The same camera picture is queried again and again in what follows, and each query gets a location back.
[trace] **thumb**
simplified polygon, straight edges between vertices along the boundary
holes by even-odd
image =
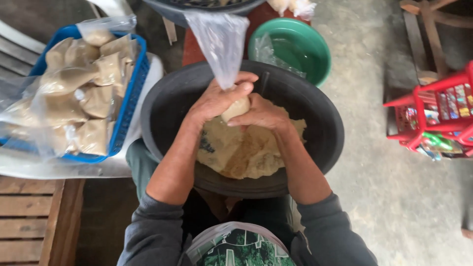
[[[242,115],[238,115],[238,116],[235,116],[233,118],[231,118],[228,122],[227,122],[227,126],[238,126],[238,125],[250,125],[252,124],[252,114],[251,114],[251,110],[242,114]]]
[[[243,82],[228,92],[228,98],[231,102],[239,100],[253,91],[254,85],[251,82]]]

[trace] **wooden bench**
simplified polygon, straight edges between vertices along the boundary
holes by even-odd
[[[74,265],[84,183],[0,176],[0,266]]]

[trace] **gray sleeve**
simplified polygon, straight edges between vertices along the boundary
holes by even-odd
[[[156,201],[146,193],[125,231],[118,266],[177,265],[182,244],[182,205]]]
[[[377,265],[377,260],[361,237],[351,230],[348,214],[332,193],[321,202],[298,204],[301,224],[312,256],[321,266]]]

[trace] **green basin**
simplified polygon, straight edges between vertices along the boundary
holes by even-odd
[[[306,80],[321,86],[330,73],[332,59],[324,38],[311,26],[292,18],[275,18],[261,24],[251,35],[248,58],[255,59],[255,39],[268,33],[274,55],[307,73]]]

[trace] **hand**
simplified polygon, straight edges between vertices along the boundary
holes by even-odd
[[[290,122],[287,113],[272,104],[272,102],[261,97],[261,95],[252,93],[248,97],[251,102],[250,110],[243,115],[230,119],[227,123],[228,126],[254,124],[275,130],[278,126],[286,125],[287,122]]]
[[[235,81],[237,86],[227,90],[222,90],[217,81],[213,79],[187,115],[199,120],[202,124],[210,121],[225,112],[233,102],[250,94],[254,87],[253,82],[258,78],[256,74],[240,71]]]

